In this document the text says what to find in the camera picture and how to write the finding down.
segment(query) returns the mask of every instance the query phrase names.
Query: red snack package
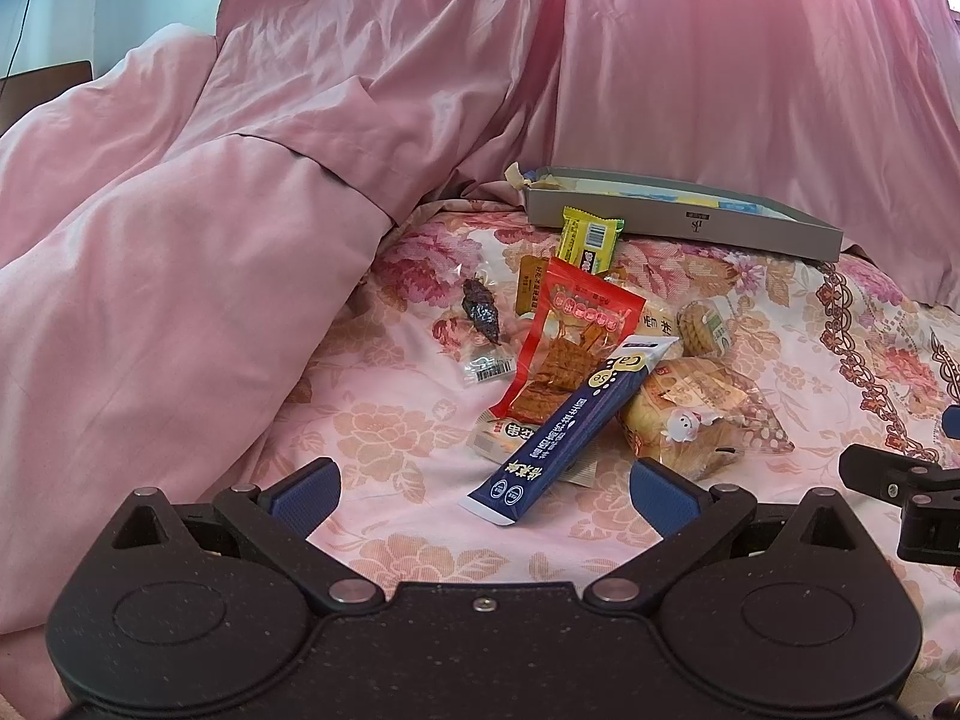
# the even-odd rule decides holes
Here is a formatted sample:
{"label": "red snack package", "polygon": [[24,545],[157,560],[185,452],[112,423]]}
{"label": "red snack package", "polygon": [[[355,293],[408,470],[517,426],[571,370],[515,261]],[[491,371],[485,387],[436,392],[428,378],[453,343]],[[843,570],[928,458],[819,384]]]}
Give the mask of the red snack package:
{"label": "red snack package", "polygon": [[491,413],[498,419],[544,423],[637,328],[645,302],[551,258],[533,326],[517,358],[517,375]]}

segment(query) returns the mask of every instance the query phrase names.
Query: pink blanket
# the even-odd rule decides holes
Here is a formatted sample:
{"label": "pink blanket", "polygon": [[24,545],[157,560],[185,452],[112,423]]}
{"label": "pink blanket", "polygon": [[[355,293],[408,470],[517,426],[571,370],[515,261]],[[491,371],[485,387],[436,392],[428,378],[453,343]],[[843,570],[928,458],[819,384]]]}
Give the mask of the pink blanket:
{"label": "pink blanket", "polygon": [[130,488],[197,498],[257,442],[391,220],[516,201],[514,159],[769,194],[960,308],[952,30],[944,0],[223,0],[216,43],[172,28],[27,115],[0,139],[0,634]]}

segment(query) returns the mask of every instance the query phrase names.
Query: black cable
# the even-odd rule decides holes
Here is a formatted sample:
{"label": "black cable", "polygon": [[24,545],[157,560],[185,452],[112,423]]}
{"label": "black cable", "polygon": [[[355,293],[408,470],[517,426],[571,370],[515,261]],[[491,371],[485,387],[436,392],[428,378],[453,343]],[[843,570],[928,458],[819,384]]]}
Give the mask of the black cable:
{"label": "black cable", "polygon": [[13,47],[13,53],[10,56],[10,64],[7,65],[7,74],[3,76],[3,84],[0,85],[0,100],[3,98],[3,90],[7,88],[7,79],[10,77],[10,71],[13,69],[13,60],[16,59],[16,52],[20,48],[20,41],[23,40],[23,28],[27,25],[27,11],[30,10],[30,0],[23,8],[23,20],[20,22],[20,36],[16,39],[16,45]]}

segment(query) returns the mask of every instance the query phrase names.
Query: gray box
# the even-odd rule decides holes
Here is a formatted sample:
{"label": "gray box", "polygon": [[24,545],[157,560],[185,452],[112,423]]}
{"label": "gray box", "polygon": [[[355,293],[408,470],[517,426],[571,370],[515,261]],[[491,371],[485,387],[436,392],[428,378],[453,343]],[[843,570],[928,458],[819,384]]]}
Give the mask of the gray box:
{"label": "gray box", "polygon": [[668,181],[647,175],[630,175],[630,173],[604,172],[603,170],[542,167],[536,172],[537,179],[544,175],[616,181],[635,185],[637,191],[650,188],[681,196],[741,200],[765,206],[789,218],[764,217],[742,211],[646,197],[528,187],[524,190],[524,194],[527,217],[530,218],[531,224],[542,227],[563,227],[563,209],[565,206],[571,206],[603,218],[622,218],[625,223],[624,232],[638,235],[754,248],[822,262],[836,262],[840,259],[842,230],[768,197],[739,194],[736,191],[716,189],[701,184],[688,184],[683,181]]}

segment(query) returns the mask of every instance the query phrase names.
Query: barcode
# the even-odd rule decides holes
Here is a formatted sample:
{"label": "barcode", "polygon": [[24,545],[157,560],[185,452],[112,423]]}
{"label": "barcode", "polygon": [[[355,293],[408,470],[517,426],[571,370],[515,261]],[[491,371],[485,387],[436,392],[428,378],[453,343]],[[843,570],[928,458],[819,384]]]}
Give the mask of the barcode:
{"label": "barcode", "polygon": [[477,381],[484,382],[493,379],[496,376],[502,376],[504,373],[511,373],[514,369],[513,360],[497,360],[492,365],[480,368],[477,371]]}
{"label": "barcode", "polygon": [[607,228],[603,224],[587,223],[587,234],[584,236],[584,245],[590,248],[603,248]]}

